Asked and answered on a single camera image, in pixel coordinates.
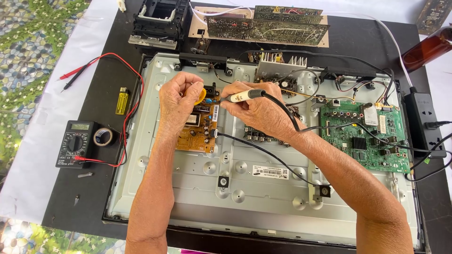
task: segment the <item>yellow circuit board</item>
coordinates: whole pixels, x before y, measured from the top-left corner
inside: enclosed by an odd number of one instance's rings
[[[215,138],[211,137],[211,130],[217,128],[220,96],[211,98],[211,103],[203,100],[195,105],[192,115],[177,139],[176,150],[213,153]]]

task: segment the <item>brown glass bottle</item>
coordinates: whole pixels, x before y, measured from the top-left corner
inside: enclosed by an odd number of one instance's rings
[[[452,26],[440,28],[402,55],[408,72],[415,71],[452,50]]]

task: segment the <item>white tablecloth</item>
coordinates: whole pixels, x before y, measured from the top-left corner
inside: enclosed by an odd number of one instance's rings
[[[204,2],[231,5],[227,0]],[[274,5],[274,1],[252,0],[247,4],[249,6]],[[299,2],[280,0],[278,4],[325,11],[359,12],[385,21],[413,24],[425,1],[319,0]],[[60,93],[65,82],[55,80],[102,53],[117,9],[115,0],[93,0],[68,40],[44,90],[39,108],[22,140],[7,181],[0,192],[0,216],[38,224],[42,222],[59,171],[58,168],[55,168],[55,156],[60,147],[61,137],[63,137],[67,121],[77,119],[79,116],[97,64],[93,64],[85,70],[70,91]],[[447,23],[452,23],[452,15],[448,17]],[[428,80],[439,121],[452,120],[448,104],[452,98],[451,62],[452,52],[427,65]],[[441,132],[443,136],[451,133],[452,124],[441,127]],[[445,143],[445,148],[452,150],[451,140]],[[452,171],[447,169],[450,193],[452,193],[451,175]]]

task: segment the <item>hand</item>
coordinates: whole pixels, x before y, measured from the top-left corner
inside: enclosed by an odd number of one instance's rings
[[[221,97],[224,98],[230,94],[250,89],[264,89],[266,93],[284,103],[281,89],[272,82],[249,83],[236,81],[223,89]],[[222,101],[220,106],[225,108],[231,115],[238,117],[246,125],[277,139],[287,141],[292,135],[297,133],[284,110],[267,98],[260,97],[239,103]],[[306,128],[301,122],[297,122],[300,129]]]
[[[194,103],[198,100],[203,87],[203,80],[200,77],[184,71],[166,82],[159,91],[159,130],[178,136],[193,111]]]

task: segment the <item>power outlet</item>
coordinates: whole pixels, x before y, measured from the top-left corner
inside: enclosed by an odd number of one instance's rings
[[[430,130],[425,126],[426,122],[437,121],[432,96],[426,93],[418,93],[416,89],[411,89],[411,93],[405,96],[405,105],[413,147],[423,150],[433,149],[442,137],[439,128]],[[444,146],[439,146],[436,150],[444,150]],[[425,154],[423,152],[414,152],[416,158],[423,157]],[[431,157],[445,158],[446,152],[434,152]]]

